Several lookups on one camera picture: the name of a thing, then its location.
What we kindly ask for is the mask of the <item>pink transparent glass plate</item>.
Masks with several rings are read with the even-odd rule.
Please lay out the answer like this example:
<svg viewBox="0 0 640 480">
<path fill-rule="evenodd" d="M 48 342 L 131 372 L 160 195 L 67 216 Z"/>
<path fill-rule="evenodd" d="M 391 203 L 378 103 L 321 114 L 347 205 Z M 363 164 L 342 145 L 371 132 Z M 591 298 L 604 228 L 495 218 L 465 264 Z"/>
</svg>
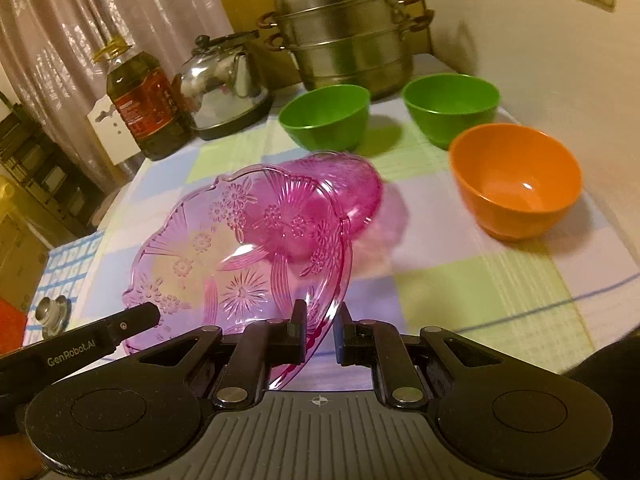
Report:
<svg viewBox="0 0 640 480">
<path fill-rule="evenodd" d="M 134 354 L 205 325 L 227 335 L 307 307 L 306 355 L 329 333 L 352 270 L 349 220 L 329 183 L 275 166 L 216 177 L 184 196 L 141 246 L 122 294 L 160 322 L 131 336 Z"/>
</svg>

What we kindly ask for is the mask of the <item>orange plastic bowl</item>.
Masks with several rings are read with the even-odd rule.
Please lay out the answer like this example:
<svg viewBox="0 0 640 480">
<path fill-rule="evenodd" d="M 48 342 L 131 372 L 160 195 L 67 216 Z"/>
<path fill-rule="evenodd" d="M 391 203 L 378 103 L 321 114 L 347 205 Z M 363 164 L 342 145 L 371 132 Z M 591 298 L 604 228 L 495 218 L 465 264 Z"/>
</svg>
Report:
<svg viewBox="0 0 640 480">
<path fill-rule="evenodd" d="M 582 194 L 575 156 L 547 133 L 517 124 L 485 124 L 450 144 L 449 167 L 462 202 L 496 240 L 541 236 Z"/>
</svg>

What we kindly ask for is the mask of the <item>green plastic bowl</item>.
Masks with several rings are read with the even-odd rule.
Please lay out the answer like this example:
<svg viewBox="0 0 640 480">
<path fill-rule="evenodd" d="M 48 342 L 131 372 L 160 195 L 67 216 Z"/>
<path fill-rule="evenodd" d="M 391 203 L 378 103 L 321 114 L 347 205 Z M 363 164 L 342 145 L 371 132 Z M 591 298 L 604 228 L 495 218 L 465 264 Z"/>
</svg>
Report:
<svg viewBox="0 0 640 480">
<path fill-rule="evenodd" d="M 466 129 L 493 122 L 501 100 L 490 82 L 457 73 L 420 77 L 401 96 L 420 131 L 443 150 Z"/>
<path fill-rule="evenodd" d="M 298 96 L 282 108 L 280 126 L 310 152 L 351 152 L 363 140 L 371 93 L 356 84 L 332 84 Z"/>
</svg>

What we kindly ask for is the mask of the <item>checked pastel tablecloth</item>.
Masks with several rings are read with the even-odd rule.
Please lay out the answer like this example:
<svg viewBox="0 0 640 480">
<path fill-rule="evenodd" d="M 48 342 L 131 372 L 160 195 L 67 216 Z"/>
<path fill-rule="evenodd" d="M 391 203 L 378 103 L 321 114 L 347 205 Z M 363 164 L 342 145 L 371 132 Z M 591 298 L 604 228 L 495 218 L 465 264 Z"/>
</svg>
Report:
<svg viewBox="0 0 640 480">
<path fill-rule="evenodd" d="M 439 325 L 555 372 L 638 326 L 638 263 L 591 197 L 582 196 L 544 237 L 494 240 L 463 206 L 447 154 L 425 140 L 399 96 L 372 105 L 360 154 L 378 170 L 385 193 L 354 244 L 346 302 L 355 318 L 379 318 L 406 334 Z M 73 323 L 122 308 L 141 244 L 183 195 L 218 174 L 300 156 L 269 116 L 145 162 L 106 217 Z"/>
</svg>

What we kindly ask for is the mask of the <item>blue white patterned cloth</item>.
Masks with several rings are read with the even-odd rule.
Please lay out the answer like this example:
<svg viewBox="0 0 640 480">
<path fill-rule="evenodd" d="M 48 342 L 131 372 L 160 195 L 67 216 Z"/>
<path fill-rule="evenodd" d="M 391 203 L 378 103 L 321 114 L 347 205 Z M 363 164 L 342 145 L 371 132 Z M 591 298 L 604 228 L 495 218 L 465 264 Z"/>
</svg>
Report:
<svg viewBox="0 0 640 480">
<path fill-rule="evenodd" d="M 24 346 L 42 339 L 41 325 L 36 321 L 36 309 L 40 300 L 63 295 L 70 300 L 72 306 L 75 305 L 104 234 L 104 231 L 96 231 L 50 251 L 35 297 L 27 312 Z"/>
</svg>

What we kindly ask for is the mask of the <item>small metal knob lid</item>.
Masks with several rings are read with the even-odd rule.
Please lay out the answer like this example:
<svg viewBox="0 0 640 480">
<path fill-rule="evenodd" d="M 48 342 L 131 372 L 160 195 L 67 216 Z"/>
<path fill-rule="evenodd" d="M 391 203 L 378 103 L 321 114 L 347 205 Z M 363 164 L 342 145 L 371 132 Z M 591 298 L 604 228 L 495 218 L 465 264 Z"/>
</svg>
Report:
<svg viewBox="0 0 640 480">
<path fill-rule="evenodd" d="M 36 321 L 41 326 L 43 339 L 50 339 L 62 334 L 70 322 L 70 300 L 64 295 L 55 299 L 43 297 L 35 310 Z"/>
</svg>

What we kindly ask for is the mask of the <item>white wooden chair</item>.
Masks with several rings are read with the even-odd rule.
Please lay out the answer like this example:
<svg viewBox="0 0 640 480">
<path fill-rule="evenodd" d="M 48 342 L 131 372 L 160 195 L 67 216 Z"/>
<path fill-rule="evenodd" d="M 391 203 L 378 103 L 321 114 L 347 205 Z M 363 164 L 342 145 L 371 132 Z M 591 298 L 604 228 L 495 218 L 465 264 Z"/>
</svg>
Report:
<svg viewBox="0 0 640 480">
<path fill-rule="evenodd" d="M 102 96 L 96 100 L 87 118 L 108 159 L 131 180 L 144 162 L 144 155 L 111 99 Z"/>
</svg>

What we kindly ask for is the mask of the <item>stainless steel kettle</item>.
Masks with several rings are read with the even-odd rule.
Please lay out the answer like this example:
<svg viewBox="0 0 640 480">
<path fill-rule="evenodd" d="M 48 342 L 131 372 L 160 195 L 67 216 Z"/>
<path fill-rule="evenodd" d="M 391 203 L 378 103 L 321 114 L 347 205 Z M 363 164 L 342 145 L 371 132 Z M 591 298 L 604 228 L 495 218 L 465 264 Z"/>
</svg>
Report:
<svg viewBox="0 0 640 480">
<path fill-rule="evenodd" d="M 194 136 L 204 141 L 230 136 L 268 115 L 273 98 L 248 50 L 258 37 L 251 30 L 195 38 L 191 57 L 172 81 Z"/>
</svg>

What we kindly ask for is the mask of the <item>dark wooden shelf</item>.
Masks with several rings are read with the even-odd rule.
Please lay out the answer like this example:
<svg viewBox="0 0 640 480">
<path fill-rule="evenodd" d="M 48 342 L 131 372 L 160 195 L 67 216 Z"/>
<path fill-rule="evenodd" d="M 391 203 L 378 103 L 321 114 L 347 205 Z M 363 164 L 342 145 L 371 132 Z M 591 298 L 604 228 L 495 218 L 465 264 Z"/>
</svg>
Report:
<svg viewBox="0 0 640 480">
<path fill-rule="evenodd" d="M 105 198 L 102 190 L 51 140 L 21 104 L 1 98 L 1 166 L 73 236 L 96 227 L 91 219 Z"/>
</svg>

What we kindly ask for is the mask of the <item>cooking oil bottle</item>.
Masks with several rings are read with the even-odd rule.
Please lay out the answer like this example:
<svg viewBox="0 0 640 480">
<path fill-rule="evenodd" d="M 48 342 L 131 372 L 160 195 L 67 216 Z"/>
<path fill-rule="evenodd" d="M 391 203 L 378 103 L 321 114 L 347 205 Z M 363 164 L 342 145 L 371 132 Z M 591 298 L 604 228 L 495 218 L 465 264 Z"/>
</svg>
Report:
<svg viewBox="0 0 640 480">
<path fill-rule="evenodd" d="M 186 114 L 155 56 L 117 35 L 93 59 L 107 62 L 106 95 L 146 158 L 164 159 L 191 140 Z"/>
</svg>

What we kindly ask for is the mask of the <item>stacked stainless steamer pot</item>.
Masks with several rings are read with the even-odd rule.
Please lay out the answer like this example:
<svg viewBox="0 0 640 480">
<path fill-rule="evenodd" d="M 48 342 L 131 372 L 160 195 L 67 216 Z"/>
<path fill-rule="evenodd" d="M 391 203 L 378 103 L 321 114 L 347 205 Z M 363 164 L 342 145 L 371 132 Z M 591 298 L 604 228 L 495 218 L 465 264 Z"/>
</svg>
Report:
<svg viewBox="0 0 640 480">
<path fill-rule="evenodd" d="M 434 12 L 412 16 L 423 0 L 274 0 L 256 25 L 278 31 L 265 40 L 288 51 L 306 89 L 356 84 L 372 99 L 399 91 L 413 72 L 407 36 L 427 29 Z"/>
</svg>

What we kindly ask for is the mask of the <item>pink curtain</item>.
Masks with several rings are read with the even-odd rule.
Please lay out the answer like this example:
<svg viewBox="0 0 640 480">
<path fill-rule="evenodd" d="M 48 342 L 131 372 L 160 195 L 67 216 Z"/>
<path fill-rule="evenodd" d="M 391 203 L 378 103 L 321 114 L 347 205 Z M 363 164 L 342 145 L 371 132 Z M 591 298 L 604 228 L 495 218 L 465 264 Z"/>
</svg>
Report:
<svg viewBox="0 0 640 480">
<path fill-rule="evenodd" d="M 174 76 L 197 36 L 231 31 L 221 0 L 1 0 L 1 66 L 47 135 L 111 193 L 127 177 L 88 122 L 106 86 L 96 52 L 122 36 Z"/>
</svg>

